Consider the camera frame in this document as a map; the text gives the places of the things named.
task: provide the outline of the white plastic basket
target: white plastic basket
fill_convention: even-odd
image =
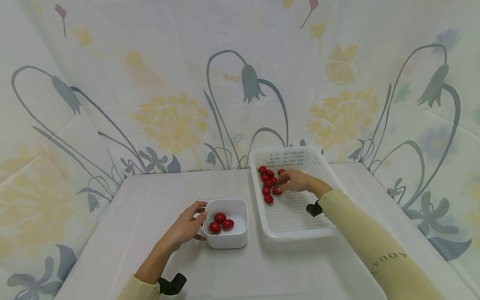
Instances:
[[[340,188],[347,192],[320,151],[311,146],[261,148],[252,151],[249,160],[260,221],[267,236],[287,241],[336,234],[335,226],[324,214],[313,217],[307,212],[307,205],[318,200],[312,193],[285,191],[274,196],[273,205],[267,205],[261,189],[263,183],[257,172],[260,166],[266,166],[275,173],[279,169],[297,169],[322,179],[334,189]]]

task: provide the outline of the person's right hand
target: person's right hand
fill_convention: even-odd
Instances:
[[[309,191],[314,193],[319,199],[323,194],[332,190],[323,180],[292,169],[280,174],[278,183],[281,184],[281,191]]]

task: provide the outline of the white tabletop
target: white tabletop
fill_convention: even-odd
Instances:
[[[388,201],[388,195],[363,165],[332,166],[350,195],[355,195],[352,200],[391,230],[392,224],[387,224],[372,204],[372,199]],[[211,178],[221,178],[222,185],[228,187],[227,198],[247,203],[248,244],[235,250],[214,250],[198,241],[183,245],[171,257],[163,277],[171,280],[182,273],[187,283],[179,295],[169,299],[385,299],[343,237],[289,243],[267,240],[260,228],[250,171],[243,169],[128,178],[56,300],[115,299],[158,239],[197,200],[199,186]],[[366,186],[375,195],[367,196]],[[401,222],[402,227],[416,230],[413,225],[409,227],[408,218]],[[427,245],[419,246],[416,239],[420,236],[410,240],[402,232],[392,231],[414,259],[423,260],[420,265],[429,269],[427,274],[447,299],[475,299],[438,253],[430,253],[433,247],[426,239]]]

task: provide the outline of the gray tulip illustration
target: gray tulip illustration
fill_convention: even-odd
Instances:
[[[80,101],[78,101],[77,96],[73,93],[72,89],[65,84],[57,76],[52,76],[53,87],[57,90],[60,96],[67,102],[68,106],[73,110],[73,113],[76,115],[77,112],[80,114]]]
[[[440,68],[435,71],[433,74],[432,79],[428,83],[425,92],[423,92],[422,96],[418,100],[419,105],[425,102],[428,102],[430,107],[433,107],[433,103],[437,101],[438,106],[440,106],[440,96],[442,94],[442,85],[444,84],[445,78],[448,74],[448,65],[444,64],[440,66]]]
[[[265,97],[265,94],[260,89],[258,84],[258,77],[255,69],[251,65],[245,65],[241,71],[241,80],[243,82],[243,94],[245,98],[243,102],[248,99],[248,103],[253,99],[253,97],[259,98],[259,94]]]

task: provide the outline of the beige sleeve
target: beige sleeve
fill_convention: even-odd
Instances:
[[[132,276],[123,287],[117,300],[157,300],[160,296],[160,285],[148,284]]]
[[[319,204],[388,300],[445,299],[396,239],[341,190],[324,194]]]

